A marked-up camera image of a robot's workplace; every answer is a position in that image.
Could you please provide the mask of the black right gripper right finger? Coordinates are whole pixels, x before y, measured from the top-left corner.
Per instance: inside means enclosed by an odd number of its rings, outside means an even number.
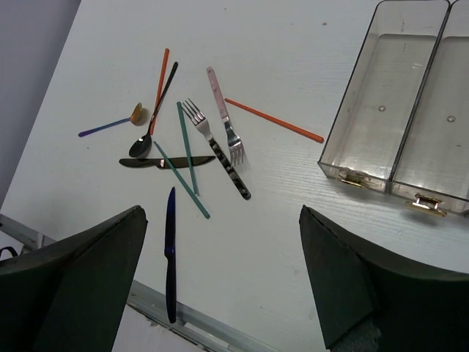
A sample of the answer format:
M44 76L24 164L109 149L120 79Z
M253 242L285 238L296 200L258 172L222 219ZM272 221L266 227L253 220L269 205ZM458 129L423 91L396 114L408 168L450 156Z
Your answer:
M468 275L387 250L303 206L300 239L327 351L467 351Z

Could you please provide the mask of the black spoon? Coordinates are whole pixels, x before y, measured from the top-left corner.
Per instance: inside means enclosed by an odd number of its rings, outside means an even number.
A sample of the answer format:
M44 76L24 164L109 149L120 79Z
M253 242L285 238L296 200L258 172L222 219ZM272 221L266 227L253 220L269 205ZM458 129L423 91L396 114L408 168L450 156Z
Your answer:
M166 93L168 92L169 90L169 87L173 81L173 78L174 78L174 75L177 71L177 68L179 66L179 63L178 62L175 62L171 68L171 72L169 74L169 77L167 79L167 82L163 88L163 91L161 93L161 97L160 97L160 100L159 102L157 103L153 113L152 113L152 116L151 116L151 119L149 121L149 127L147 129L147 132L145 135L143 135L140 139L138 139L137 141L135 141L133 143L133 145L131 146L131 148L129 149L129 156L131 158L140 158L142 157L143 155L146 155L151 147L151 144L152 144L152 128L155 124L155 121L157 119L157 116L158 116L158 112L160 110L160 106L166 96Z

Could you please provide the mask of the teal chopstick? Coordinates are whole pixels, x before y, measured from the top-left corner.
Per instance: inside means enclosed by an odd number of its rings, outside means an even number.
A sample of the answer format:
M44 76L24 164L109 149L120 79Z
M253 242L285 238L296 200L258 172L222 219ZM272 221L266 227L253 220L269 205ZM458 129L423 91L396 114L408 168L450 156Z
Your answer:
M186 190L186 192L188 193L188 195L190 196L190 198L193 200L194 204L197 206L197 208L200 210L200 212L202 213L202 215L206 218L206 219L209 219L210 218L210 213L207 211L207 209L205 208L205 206L203 206L202 202L199 200L199 198L195 195L195 193L193 192L193 190L191 189L191 187L187 184L187 182L184 180L184 178L182 177L182 175L177 171L177 169L174 167L173 163L169 160L169 157L165 154L165 152L163 151L162 147L156 142L154 141L153 144L156 146L156 148L158 149L158 151L160 152L160 154L163 156L163 159L165 160L165 162L169 165L169 168L171 171L173 171L173 173L175 174L176 178L179 180L179 182L181 183L181 185L183 186L183 188Z
M195 172L194 172L194 169L193 169L191 146L190 146L190 142L189 142L189 139L188 139L188 132L187 132L186 124L185 124L184 112L182 110L182 104L181 104L180 101L177 101L177 111L178 111L178 116L179 116L179 120L180 120L180 127L181 127L181 131L182 131L182 138L183 138L183 141L184 141L185 152L186 152L186 156L187 156L187 159L188 159L188 167L189 167L189 171L190 171L193 192L194 192L195 195L199 195L199 188L198 188L198 185L197 185L197 182L196 182L196 176L195 176Z

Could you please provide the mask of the orange chopstick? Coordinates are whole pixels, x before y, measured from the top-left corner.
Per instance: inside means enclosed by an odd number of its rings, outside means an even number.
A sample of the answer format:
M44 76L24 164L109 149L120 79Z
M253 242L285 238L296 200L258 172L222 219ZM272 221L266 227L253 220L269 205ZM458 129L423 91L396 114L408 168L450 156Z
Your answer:
M155 120L156 120L156 114L157 114L156 110L157 110L157 105L160 102L162 91L163 91L163 83L164 83L164 80L165 80L166 67L167 67L168 60L169 60L169 53L170 53L170 49L165 48L164 55L163 55L163 61L162 61L162 65L161 65L161 70L160 70L158 90L157 90L157 94L156 94L156 98L155 98L155 108L154 108L152 118L151 118L151 121L150 121L150 125L149 125L150 135L153 135L153 131L154 131L154 128L155 128Z
M278 119L278 118L276 118L276 117L274 117L274 116L271 116L271 115L266 114L266 113L264 113L264 112L258 111L258 110L256 110L256 109L253 109L253 108L249 107L249 106L246 106L246 105L243 105L243 104L241 104L241 103L238 103L238 102L236 102L236 101L234 101L234 100L231 100L231 99L228 99L228 98L225 98L224 100L225 100L227 103L229 103L229 104L231 104L231 105L233 105L233 106L236 106L236 107L238 107L238 108L240 108L240 109L242 109L242 110L244 110L244 111L247 111L247 112L249 112L249 113L251 113L251 114L254 114L254 115L258 116L258 117L261 117L261 118L263 118L263 119L265 119L265 120L267 120L267 121L270 121L270 122L272 122L272 123L274 123L274 124L276 124L276 125L279 125L279 126L281 126L281 127L283 127L283 128L286 128L286 129L288 129L288 130L290 130L290 131L293 131L293 132L295 132L295 133L297 133L297 134L300 134L301 136L304 136L304 137L306 137L306 138L308 138L308 139L311 139L311 140L313 140L313 141L315 141L315 142L318 142L318 143L323 143L323 142L324 142L324 138L323 138L322 136L319 136L319 135L317 135L317 134L315 134L315 133L312 133L312 132L310 132L310 131L307 131L307 130L305 130L305 129L303 129L303 128L300 128L300 127L298 127L298 126L296 126L296 125L293 125L293 124L291 124L291 123L289 123L289 122L280 120L280 119Z

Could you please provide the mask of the rainbow spoon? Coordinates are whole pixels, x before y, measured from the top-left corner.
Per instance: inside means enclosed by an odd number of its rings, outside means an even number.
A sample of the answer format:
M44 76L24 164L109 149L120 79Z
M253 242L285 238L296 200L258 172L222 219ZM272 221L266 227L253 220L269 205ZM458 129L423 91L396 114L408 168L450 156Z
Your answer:
M112 127L124 124L126 122L130 122L133 125L138 125L138 123L141 119L141 116L142 116L142 112L143 112L142 104L137 103L134 110L133 110L133 112L131 113L131 115L129 117L117 120L115 122L108 123L106 125L102 125L100 127L92 128L92 129L87 130L87 131L82 131L78 134L78 137L83 138L83 137L88 136L90 134L97 133L99 131L103 131L107 128L112 128Z

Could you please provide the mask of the pink handled fork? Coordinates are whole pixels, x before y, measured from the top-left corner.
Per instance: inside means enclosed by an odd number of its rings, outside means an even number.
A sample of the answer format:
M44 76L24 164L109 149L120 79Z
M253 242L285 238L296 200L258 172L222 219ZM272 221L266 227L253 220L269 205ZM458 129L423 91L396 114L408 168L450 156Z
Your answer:
M215 71L212 67L206 69L207 77L210 82L210 87L215 98L215 102L220 114L221 120L224 124L224 129L226 131L227 145L229 148L229 154L231 159L231 164L233 166L240 165L244 162L245 150L241 138L235 133L232 123L229 117L229 112L227 110L224 97L221 92L221 88L218 83Z

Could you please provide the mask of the black handled steel fork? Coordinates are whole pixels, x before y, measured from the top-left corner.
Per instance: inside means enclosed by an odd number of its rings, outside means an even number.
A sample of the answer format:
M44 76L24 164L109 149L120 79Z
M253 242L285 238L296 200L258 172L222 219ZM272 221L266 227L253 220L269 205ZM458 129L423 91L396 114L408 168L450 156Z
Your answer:
M234 183L236 189L240 193L241 197L245 200L251 198L251 193L245 186L244 182L240 178L239 174L235 171L234 167L231 165L229 159L224 154L223 150L213 138L213 135L210 130L210 125L207 118L204 116L202 111L193 103L193 101L188 98L182 103L182 110L189 117L191 122L196 127L197 131L200 132L205 139L207 140L209 146L215 153L216 158L219 160L226 173L230 177L231 181Z

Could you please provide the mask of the blue iridescent knife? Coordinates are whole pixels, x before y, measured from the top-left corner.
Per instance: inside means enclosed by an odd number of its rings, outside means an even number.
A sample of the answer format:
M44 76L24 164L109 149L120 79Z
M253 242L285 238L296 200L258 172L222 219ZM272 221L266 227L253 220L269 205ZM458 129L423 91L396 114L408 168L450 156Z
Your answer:
M177 320L177 272L176 272L176 194L171 188L166 209L165 247L166 269L166 311L170 323Z

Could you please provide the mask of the clear plastic bin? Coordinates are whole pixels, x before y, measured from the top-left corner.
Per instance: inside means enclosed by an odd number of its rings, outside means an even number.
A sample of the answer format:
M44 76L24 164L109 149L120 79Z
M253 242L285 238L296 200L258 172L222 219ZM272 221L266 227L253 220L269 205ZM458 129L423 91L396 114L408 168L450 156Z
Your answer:
M391 192L424 212L468 215L467 1L451 5Z
M388 192L449 8L448 1L381 1L376 6L318 160L327 177Z

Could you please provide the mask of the black knife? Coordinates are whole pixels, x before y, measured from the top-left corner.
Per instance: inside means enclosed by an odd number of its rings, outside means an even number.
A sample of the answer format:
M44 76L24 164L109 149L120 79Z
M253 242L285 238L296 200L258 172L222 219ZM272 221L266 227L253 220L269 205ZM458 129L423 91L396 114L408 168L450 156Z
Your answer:
M215 160L215 156L195 156L191 158L192 166L201 166ZM169 161L176 169L185 169L190 166L187 157L170 158ZM127 168L141 169L156 166L159 169L170 169L164 158L121 158L119 164Z

